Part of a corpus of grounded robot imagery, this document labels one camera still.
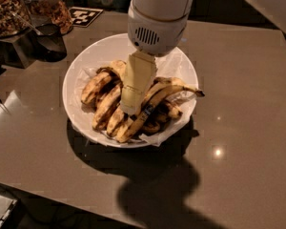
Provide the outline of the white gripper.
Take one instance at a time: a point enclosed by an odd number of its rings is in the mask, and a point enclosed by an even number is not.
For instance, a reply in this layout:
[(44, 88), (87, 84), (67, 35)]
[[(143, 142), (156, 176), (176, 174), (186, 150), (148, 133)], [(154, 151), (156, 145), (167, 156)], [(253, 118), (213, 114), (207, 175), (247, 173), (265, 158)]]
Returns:
[(155, 57), (170, 53), (179, 43), (187, 18), (161, 21), (143, 15), (131, 2), (128, 11), (128, 37), (137, 49), (129, 55), (123, 78), (121, 109), (134, 115), (156, 76)]

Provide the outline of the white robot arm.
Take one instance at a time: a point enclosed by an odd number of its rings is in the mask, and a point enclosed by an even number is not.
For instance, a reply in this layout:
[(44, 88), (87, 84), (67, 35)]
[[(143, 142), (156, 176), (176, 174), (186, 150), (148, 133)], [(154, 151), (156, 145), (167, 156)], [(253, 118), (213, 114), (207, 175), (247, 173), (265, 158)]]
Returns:
[(132, 0), (128, 37), (135, 51), (128, 56), (121, 109), (135, 114), (156, 74), (155, 59), (170, 53), (186, 28), (193, 0)]

